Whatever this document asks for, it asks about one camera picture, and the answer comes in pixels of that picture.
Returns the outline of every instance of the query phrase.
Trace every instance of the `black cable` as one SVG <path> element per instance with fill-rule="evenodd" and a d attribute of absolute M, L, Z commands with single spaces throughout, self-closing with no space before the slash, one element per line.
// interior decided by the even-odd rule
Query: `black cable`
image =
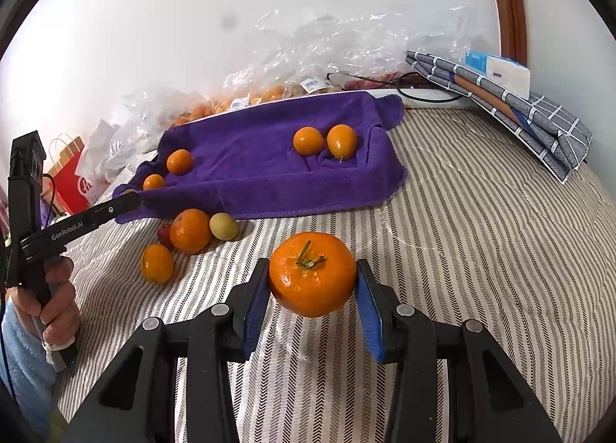
<path fill-rule="evenodd" d="M 13 386 L 13 379 L 10 377 L 10 369 L 8 369 L 8 359 L 6 357 L 6 346 L 4 345 L 4 334 L 2 334 L 2 320 L 4 320 L 4 311 L 6 310 L 5 292 L 6 292 L 6 247 L 4 246 L 4 235 L 0 230 L 0 348 L 2 349 L 2 361 L 4 361 L 4 369 L 6 370 L 6 378 L 8 380 L 8 386 L 10 393 L 15 403 L 17 403 L 17 396 L 15 396 L 15 387 Z"/>
<path fill-rule="evenodd" d="M 47 211 L 47 220 L 45 221 L 45 227 L 49 225 L 49 219 L 51 218 L 51 209 L 54 207 L 54 199 L 55 199 L 55 181 L 54 178 L 48 173 L 43 173 L 42 176 L 47 177 L 51 181 L 51 185 L 54 190 L 51 192 L 51 203 L 49 204 L 49 210 Z"/>
<path fill-rule="evenodd" d="M 376 83 L 381 85 L 381 88 L 387 87 L 387 85 L 391 85 L 392 87 L 394 87 L 398 93 L 400 95 L 402 95 L 403 97 L 406 97 L 407 99 L 412 99 L 414 101 L 419 101 L 419 102 L 434 102 L 436 104 L 443 104 L 445 102 L 454 102 L 457 101 L 458 99 L 461 99 L 463 97 L 463 95 L 457 95 L 455 97 L 451 97 L 451 99 L 424 99 L 422 97 L 414 97 L 412 95 L 409 95 L 408 93 L 404 93 L 401 89 L 400 89 L 400 82 L 408 75 L 412 74 L 412 71 L 409 71 L 407 73 L 404 73 L 402 76 L 398 76 L 398 78 L 393 78 L 392 80 L 389 81 L 382 81 L 382 80 L 374 80 L 372 78 L 366 78 L 364 76 L 358 76 L 355 74 L 348 74 L 345 72 L 341 72 L 340 74 L 344 74 L 347 76 L 351 76 L 352 78 L 357 78 L 358 80 L 362 80 L 365 82 L 372 82 L 372 83 Z M 327 73 L 327 81 L 330 81 L 330 75 L 332 74 L 336 74 L 336 73 Z"/>
<path fill-rule="evenodd" d="M 414 101 L 419 101 L 419 102 L 436 102 L 438 104 L 443 104 L 445 102 L 454 102 L 458 99 L 461 99 L 463 97 L 463 95 L 457 95 L 455 97 L 451 97 L 451 99 L 423 99 L 421 97 L 413 97 L 412 95 L 409 95 L 408 93 L 404 93 L 400 87 L 395 87 L 395 89 L 398 91 L 398 93 L 400 95 L 403 95 L 404 97 L 406 97 L 407 99 L 413 99 Z"/>

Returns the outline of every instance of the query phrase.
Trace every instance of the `light blue sleeve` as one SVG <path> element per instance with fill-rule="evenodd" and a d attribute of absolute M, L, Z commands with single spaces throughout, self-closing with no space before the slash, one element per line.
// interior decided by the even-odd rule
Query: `light blue sleeve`
<path fill-rule="evenodd" d="M 45 361 L 41 341 L 23 329 L 11 301 L 6 305 L 2 334 L 17 404 L 30 427 L 46 440 L 49 416 L 55 407 L 51 394 L 55 382 L 54 368 Z M 10 392 L 1 355 L 0 377 Z"/>

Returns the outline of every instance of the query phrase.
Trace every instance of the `folded cloth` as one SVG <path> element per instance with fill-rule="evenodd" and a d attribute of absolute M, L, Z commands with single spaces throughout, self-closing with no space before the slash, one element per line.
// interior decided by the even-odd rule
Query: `folded cloth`
<path fill-rule="evenodd" d="M 431 82 L 478 103 L 520 139 L 561 183 L 586 158 L 593 136 L 562 105 L 534 92 L 525 100 L 467 67 L 430 54 L 409 50 L 407 62 Z M 509 111 L 499 110 L 460 78 L 504 101 Z"/>
<path fill-rule="evenodd" d="M 166 187 L 141 192 L 141 207 L 117 220 L 174 218 L 188 208 L 241 219 L 380 204 L 406 179 L 387 136 L 403 113 L 396 95 L 335 93 L 262 104 L 172 128 L 162 136 L 156 159 L 142 163 L 113 196 L 141 190 L 152 173 L 163 175 Z M 327 148 L 307 158 L 295 152 L 297 130 L 310 126 L 326 135 L 337 124 L 357 133 L 353 158 L 339 161 Z M 186 175 L 166 170 L 168 156 L 177 149 L 192 155 L 194 167 Z"/>

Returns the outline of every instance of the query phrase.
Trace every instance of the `human hand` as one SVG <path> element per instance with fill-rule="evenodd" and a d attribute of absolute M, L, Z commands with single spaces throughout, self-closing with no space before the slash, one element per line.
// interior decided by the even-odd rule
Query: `human hand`
<path fill-rule="evenodd" d="M 68 257 L 61 257 L 57 264 L 47 270 L 45 281 L 57 288 L 42 310 L 32 292 L 24 287 L 17 286 L 8 291 L 17 317 L 28 332 L 38 337 L 32 316 L 38 316 L 41 322 L 49 324 L 43 332 L 43 339 L 49 344 L 65 344 L 75 335 L 81 323 L 75 304 L 75 287 L 69 281 L 72 271 L 73 261 Z"/>

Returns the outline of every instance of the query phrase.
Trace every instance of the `blue gripper pad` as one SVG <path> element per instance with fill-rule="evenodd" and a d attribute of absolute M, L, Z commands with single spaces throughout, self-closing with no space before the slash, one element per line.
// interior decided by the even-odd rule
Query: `blue gripper pad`
<path fill-rule="evenodd" d="M 375 361 L 381 363 L 385 359 L 381 317 L 377 312 L 374 298 L 359 265 L 357 266 L 357 282 L 355 283 L 355 300 L 357 301 L 359 317 L 362 320 L 363 340 Z"/>
<path fill-rule="evenodd" d="M 250 303 L 250 308 L 246 314 L 244 321 L 244 342 L 242 350 L 245 359 L 249 359 L 250 355 L 257 349 L 259 335 L 261 334 L 261 326 L 266 315 L 267 303 L 269 302 L 269 271 L 266 270 L 261 276 L 257 289 L 254 293 L 253 301 Z"/>

